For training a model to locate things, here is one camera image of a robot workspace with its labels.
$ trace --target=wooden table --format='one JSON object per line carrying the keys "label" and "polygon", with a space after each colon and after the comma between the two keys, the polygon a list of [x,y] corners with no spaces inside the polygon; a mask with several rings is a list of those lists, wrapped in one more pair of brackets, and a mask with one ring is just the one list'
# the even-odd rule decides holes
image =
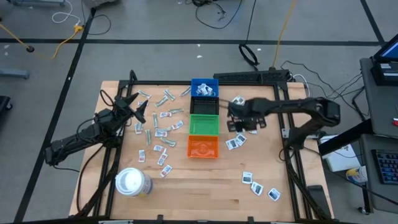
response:
{"label": "wooden table", "polygon": [[[291,99],[305,98],[302,83],[288,83]],[[101,89],[110,96],[116,95],[118,82],[103,82]],[[276,114],[266,117],[267,127],[259,129],[259,134],[245,134],[246,143],[232,151],[226,147],[225,141],[236,137],[236,133],[228,132],[227,110],[220,108],[219,158],[193,159],[187,157],[189,132],[190,95],[178,96],[187,89],[184,85],[133,85],[132,92],[143,90],[152,95],[145,112],[144,130],[150,129],[152,144],[146,146],[145,132],[135,134],[134,125],[127,127],[124,136],[119,171],[127,167],[135,167],[149,176],[154,182],[154,189],[147,197],[127,197],[115,191],[111,219],[142,219],[155,220],[157,215],[164,215],[164,220],[229,220],[245,221],[253,216],[255,221],[294,221],[292,202],[287,181],[287,171],[284,162],[278,159],[282,149],[279,131],[279,121]],[[155,103],[163,97],[163,90],[169,89],[177,96],[175,101],[167,101],[159,108]],[[269,86],[220,86],[220,98],[232,100],[237,94],[245,99],[266,97],[274,100],[273,87]],[[135,108],[138,101],[146,98],[138,96],[131,107]],[[96,112],[106,108],[99,97]],[[159,118],[159,113],[173,108],[184,108],[183,113],[175,113],[171,118]],[[168,147],[154,137],[152,113],[158,114],[160,128],[165,128],[182,120],[184,126],[169,132],[168,139],[177,141],[175,147]],[[296,126],[301,126],[310,119],[307,114],[294,114]],[[156,144],[167,148],[169,157],[165,165],[173,167],[171,173],[161,178],[159,173],[163,167],[157,165],[160,153],[153,151]],[[100,145],[85,150],[83,164]],[[315,141],[306,140],[305,146],[318,150]],[[138,163],[138,150],[145,149],[145,163]],[[87,166],[81,182],[81,207],[92,196],[98,186],[101,166],[105,150],[103,149]],[[320,184],[325,190],[329,208],[333,216],[328,186],[321,159],[307,150],[301,150],[301,158],[307,185]],[[242,184],[243,171],[253,173],[254,181],[264,186],[261,196],[255,195],[250,185]],[[276,188],[280,199],[276,202],[267,195],[271,188]],[[300,216],[305,217],[302,194],[296,188]],[[100,215],[104,214],[108,190],[103,194]],[[70,209],[70,214],[76,214],[76,192]]]}

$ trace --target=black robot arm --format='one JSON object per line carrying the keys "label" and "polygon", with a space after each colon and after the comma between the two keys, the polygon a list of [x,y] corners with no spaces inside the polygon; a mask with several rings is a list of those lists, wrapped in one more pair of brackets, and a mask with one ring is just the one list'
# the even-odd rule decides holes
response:
{"label": "black robot arm", "polygon": [[87,120],[87,122],[93,120],[93,124],[81,131],[78,130],[74,135],[51,142],[51,145],[44,151],[46,164],[55,166],[64,161],[70,154],[98,143],[103,143],[105,147],[116,147],[118,131],[130,118],[136,117],[138,121],[145,123],[144,111],[147,101],[136,111],[129,106],[137,95],[138,93],[135,93],[128,97],[116,98],[111,110],[101,110],[95,114],[93,119]]}
{"label": "black robot arm", "polygon": [[228,116],[234,127],[228,122],[229,131],[257,129],[257,120],[271,113],[306,113],[311,120],[301,127],[290,127],[287,147],[303,149],[305,138],[316,133],[324,126],[334,127],[340,123],[340,105],[324,98],[306,98],[304,100],[271,101],[267,98],[253,98],[244,105],[228,103]]}

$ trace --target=computer monitor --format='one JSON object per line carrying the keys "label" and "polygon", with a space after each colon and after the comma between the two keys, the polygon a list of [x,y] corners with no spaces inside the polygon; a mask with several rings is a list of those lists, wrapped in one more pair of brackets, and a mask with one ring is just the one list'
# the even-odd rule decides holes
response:
{"label": "computer monitor", "polygon": [[374,58],[380,62],[398,62],[398,34],[383,46]]}
{"label": "computer monitor", "polygon": [[398,34],[373,56],[371,71],[377,85],[398,86]]}

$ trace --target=green bin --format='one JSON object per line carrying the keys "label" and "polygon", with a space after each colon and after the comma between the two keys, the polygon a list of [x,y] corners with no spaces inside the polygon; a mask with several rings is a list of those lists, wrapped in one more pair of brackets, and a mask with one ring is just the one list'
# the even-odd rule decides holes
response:
{"label": "green bin", "polygon": [[220,133],[218,115],[191,114],[189,134],[217,136]]}

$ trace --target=blue bin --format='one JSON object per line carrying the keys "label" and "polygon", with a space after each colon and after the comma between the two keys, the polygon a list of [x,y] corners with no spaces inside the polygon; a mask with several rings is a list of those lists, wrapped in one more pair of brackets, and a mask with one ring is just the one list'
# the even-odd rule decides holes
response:
{"label": "blue bin", "polygon": [[[203,96],[198,95],[197,89],[202,83],[206,84],[208,87],[212,88],[215,96]],[[214,78],[192,78],[191,81],[191,96],[197,97],[218,97],[218,79]]]}

